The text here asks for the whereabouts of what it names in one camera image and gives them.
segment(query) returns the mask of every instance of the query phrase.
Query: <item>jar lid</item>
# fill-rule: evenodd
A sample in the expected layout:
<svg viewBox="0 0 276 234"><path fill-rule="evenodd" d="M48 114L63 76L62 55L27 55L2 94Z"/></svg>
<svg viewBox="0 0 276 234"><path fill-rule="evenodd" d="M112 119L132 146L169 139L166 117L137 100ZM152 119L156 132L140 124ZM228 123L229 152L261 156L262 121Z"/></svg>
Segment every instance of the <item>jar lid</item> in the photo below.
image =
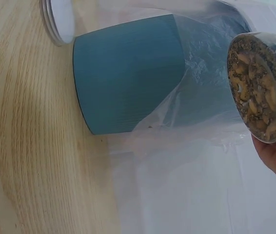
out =
<svg viewBox="0 0 276 234"><path fill-rule="evenodd" d="M45 28L57 46L69 44L75 35L75 19L71 0L41 0Z"/></svg>

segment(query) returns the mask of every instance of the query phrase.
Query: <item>teal canister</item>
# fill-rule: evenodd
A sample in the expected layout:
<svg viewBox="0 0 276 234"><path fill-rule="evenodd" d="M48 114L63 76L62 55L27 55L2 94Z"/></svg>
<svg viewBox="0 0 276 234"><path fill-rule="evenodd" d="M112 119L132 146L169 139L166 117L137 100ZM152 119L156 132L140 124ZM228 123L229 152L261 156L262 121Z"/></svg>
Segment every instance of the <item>teal canister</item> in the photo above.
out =
<svg viewBox="0 0 276 234"><path fill-rule="evenodd" d="M130 132L180 83L184 54L173 15L119 24L75 40L80 108L95 135Z"/></svg>

